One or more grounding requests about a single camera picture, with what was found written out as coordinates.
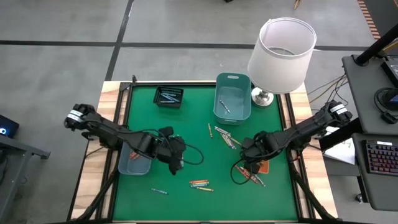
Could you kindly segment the black mesh basket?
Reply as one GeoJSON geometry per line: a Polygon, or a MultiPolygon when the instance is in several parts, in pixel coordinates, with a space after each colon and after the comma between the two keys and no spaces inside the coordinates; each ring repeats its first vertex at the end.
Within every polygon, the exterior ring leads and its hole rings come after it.
{"type": "Polygon", "coordinates": [[[184,90],[181,88],[171,88],[171,87],[166,87],[166,86],[158,86],[153,103],[156,104],[157,106],[163,106],[163,107],[168,107],[168,108],[180,108],[183,100],[183,92],[184,90]],[[160,100],[163,100],[164,97],[161,96],[161,93],[169,93],[169,94],[174,94],[177,95],[177,99],[180,101],[179,103],[161,103],[160,100]]]}

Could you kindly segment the white shade silver table lamp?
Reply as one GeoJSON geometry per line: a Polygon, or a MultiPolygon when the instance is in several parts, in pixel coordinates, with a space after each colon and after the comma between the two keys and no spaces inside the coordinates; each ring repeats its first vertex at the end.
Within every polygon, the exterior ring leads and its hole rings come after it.
{"type": "Polygon", "coordinates": [[[267,107],[275,95],[290,93],[304,83],[316,42],[315,30],[300,19],[270,19],[261,27],[248,62],[256,106],[267,107]]]}

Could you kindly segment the hazard striped floor mat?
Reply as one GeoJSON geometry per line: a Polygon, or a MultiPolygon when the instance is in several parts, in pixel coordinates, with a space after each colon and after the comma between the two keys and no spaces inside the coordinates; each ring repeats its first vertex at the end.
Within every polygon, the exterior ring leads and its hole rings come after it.
{"type": "Polygon", "coordinates": [[[398,0],[356,0],[375,40],[398,24],[398,0]]]}

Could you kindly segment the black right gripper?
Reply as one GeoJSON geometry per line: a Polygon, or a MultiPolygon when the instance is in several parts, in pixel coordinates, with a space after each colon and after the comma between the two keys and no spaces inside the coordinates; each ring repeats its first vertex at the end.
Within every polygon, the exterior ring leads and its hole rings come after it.
{"type": "Polygon", "coordinates": [[[244,138],[241,148],[241,159],[245,164],[248,164],[251,174],[259,172],[262,167],[262,160],[266,161],[274,157],[269,133],[265,131],[257,133],[253,138],[244,138]]]}

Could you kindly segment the backlit black keyboard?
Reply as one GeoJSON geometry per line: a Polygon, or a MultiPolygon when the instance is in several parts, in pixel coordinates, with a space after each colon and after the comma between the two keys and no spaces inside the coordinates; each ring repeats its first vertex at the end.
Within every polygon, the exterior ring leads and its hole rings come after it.
{"type": "Polygon", "coordinates": [[[398,176],[398,144],[366,140],[364,145],[370,174],[398,176]]]}

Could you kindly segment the black laptop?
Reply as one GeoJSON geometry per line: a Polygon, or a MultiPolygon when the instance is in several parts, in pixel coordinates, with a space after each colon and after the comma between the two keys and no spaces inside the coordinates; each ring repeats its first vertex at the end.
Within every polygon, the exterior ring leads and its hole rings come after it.
{"type": "Polygon", "coordinates": [[[385,58],[381,67],[391,83],[398,88],[398,60],[385,58]]]}

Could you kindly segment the tall teal plastic bin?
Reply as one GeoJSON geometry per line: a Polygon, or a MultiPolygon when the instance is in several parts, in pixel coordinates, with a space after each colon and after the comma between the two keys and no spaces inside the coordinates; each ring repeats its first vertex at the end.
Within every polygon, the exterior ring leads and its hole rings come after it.
{"type": "Polygon", "coordinates": [[[251,80],[245,74],[221,73],[216,78],[213,112],[216,121],[225,125],[240,125],[251,115],[251,80]],[[219,100],[223,100],[228,113],[219,100]]]}

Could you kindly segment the black device blue light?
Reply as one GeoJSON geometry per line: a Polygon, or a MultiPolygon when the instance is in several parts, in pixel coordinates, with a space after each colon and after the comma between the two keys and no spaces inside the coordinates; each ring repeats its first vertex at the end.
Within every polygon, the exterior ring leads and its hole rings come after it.
{"type": "Polygon", "coordinates": [[[19,123],[0,115],[0,134],[13,138],[19,129],[19,123]]]}

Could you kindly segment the black support beam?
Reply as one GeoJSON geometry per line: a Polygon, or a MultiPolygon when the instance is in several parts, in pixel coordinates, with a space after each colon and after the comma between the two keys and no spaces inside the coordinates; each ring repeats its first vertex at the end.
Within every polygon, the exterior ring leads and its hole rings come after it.
{"type": "Polygon", "coordinates": [[[319,144],[322,151],[332,148],[333,146],[351,138],[352,135],[355,133],[364,133],[359,118],[350,121],[348,124],[345,124],[342,127],[339,127],[337,124],[328,124],[327,126],[338,129],[331,134],[323,136],[319,139],[319,144]]]}

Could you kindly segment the white paper sheet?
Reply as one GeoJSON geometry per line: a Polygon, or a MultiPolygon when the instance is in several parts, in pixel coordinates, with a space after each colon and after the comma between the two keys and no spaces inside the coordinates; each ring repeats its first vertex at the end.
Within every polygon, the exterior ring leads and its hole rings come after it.
{"type": "Polygon", "coordinates": [[[355,155],[356,151],[354,148],[353,139],[347,139],[329,149],[324,153],[324,156],[330,159],[335,159],[337,161],[345,162],[347,164],[355,165],[355,155]]]}

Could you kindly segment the grey desk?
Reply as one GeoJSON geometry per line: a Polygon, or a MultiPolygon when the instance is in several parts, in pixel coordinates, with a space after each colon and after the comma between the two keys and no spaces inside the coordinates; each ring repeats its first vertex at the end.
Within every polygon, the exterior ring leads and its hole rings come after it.
{"type": "Polygon", "coordinates": [[[50,152],[5,136],[0,136],[0,149],[5,150],[8,154],[8,160],[5,161],[7,164],[5,174],[0,169],[0,224],[3,224],[11,210],[16,191],[21,184],[30,158],[36,155],[41,159],[48,159],[50,152]]]}
{"type": "Polygon", "coordinates": [[[398,136],[353,134],[352,139],[356,151],[359,170],[357,180],[362,201],[369,203],[375,210],[398,212],[398,176],[370,174],[367,170],[364,145],[366,140],[398,144],[398,136]]]}
{"type": "Polygon", "coordinates": [[[342,62],[363,132],[398,136],[398,123],[385,122],[374,104],[377,90],[393,87],[381,67],[383,59],[372,58],[365,66],[357,65],[353,56],[343,57],[342,62]]]}

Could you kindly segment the low grey-blue plastic bin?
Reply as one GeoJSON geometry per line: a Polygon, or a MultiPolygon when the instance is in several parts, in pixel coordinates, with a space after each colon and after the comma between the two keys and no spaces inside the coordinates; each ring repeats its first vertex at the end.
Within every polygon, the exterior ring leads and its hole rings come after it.
{"type": "Polygon", "coordinates": [[[132,152],[134,151],[126,143],[122,145],[118,171],[123,175],[146,175],[150,171],[152,161],[143,156],[132,160],[129,157],[132,152]]]}

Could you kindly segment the black headset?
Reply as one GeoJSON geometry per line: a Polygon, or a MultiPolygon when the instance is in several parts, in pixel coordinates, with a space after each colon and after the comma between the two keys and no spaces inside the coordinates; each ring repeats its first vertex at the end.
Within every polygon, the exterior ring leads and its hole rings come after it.
{"type": "Polygon", "coordinates": [[[398,123],[398,88],[380,88],[374,93],[374,104],[387,124],[398,123]]]}

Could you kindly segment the black slanted pole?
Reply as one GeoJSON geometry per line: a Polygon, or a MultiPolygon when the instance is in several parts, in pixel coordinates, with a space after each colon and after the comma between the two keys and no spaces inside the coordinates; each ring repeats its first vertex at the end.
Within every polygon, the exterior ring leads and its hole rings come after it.
{"type": "Polygon", "coordinates": [[[354,57],[354,62],[359,66],[367,64],[372,57],[391,44],[396,38],[398,38],[398,23],[366,49],[361,55],[354,57]]]}

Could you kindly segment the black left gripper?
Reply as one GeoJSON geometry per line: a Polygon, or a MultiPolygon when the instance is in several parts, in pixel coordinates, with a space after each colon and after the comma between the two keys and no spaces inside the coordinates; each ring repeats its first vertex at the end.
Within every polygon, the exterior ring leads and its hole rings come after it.
{"type": "Polygon", "coordinates": [[[181,136],[156,138],[154,147],[154,158],[169,164],[169,171],[172,175],[183,169],[182,159],[186,146],[181,136]]]}

